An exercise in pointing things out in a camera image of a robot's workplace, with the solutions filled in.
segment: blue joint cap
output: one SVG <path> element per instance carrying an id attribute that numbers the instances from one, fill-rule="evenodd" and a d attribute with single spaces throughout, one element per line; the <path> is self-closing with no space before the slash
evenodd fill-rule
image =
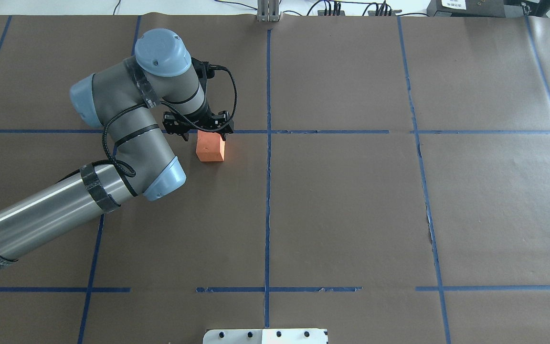
<path id="1" fill-rule="evenodd" d="M 69 89 L 69 98 L 72 100 L 74 108 L 78 111 L 84 122 L 93 128 L 99 128 L 103 125 L 96 115 L 95 103 L 92 99 L 93 76 L 95 76 L 94 73 L 78 81 L 76 85 L 73 85 Z"/>
<path id="2" fill-rule="evenodd" d="M 135 43 L 137 63 L 157 76 L 178 76 L 192 65 L 190 53 L 177 33 L 151 29 Z"/>
<path id="3" fill-rule="evenodd" d="M 155 201 L 184 185 L 185 182 L 186 174 L 181 168 L 180 162 L 177 161 L 177 157 L 174 157 L 144 192 L 144 196 L 149 201 Z"/>

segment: black box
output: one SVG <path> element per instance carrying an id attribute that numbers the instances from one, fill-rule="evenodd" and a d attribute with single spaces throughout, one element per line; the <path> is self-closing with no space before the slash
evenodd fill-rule
<path id="1" fill-rule="evenodd" d="M 460 7 L 463 2 L 465 10 L 451 8 Z M 431 0 L 426 12 L 431 17 L 506 17 L 504 0 Z"/>

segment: white bracket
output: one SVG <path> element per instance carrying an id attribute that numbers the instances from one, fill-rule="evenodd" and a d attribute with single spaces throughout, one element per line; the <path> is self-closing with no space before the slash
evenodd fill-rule
<path id="1" fill-rule="evenodd" d="M 258 21 L 279 22 L 279 0 L 258 0 Z"/>
<path id="2" fill-rule="evenodd" d="M 209 330 L 203 344 L 328 344 L 326 329 Z"/>

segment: sticker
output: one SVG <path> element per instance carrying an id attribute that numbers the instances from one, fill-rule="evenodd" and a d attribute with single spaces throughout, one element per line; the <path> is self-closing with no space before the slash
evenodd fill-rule
<path id="1" fill-rule="evenodd" d="M 441 4 L 450 9 L 465 10 L 465 0 L 441 0 Z"/>

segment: orange cube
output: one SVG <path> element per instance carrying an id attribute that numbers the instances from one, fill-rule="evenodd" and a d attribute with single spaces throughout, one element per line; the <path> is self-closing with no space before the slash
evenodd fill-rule
<path id="1" fill-rule="evenodd" d="M 218 133 L 197 132 L 197 156 L 202 162 L 224 161 L 225 142 Z"/>

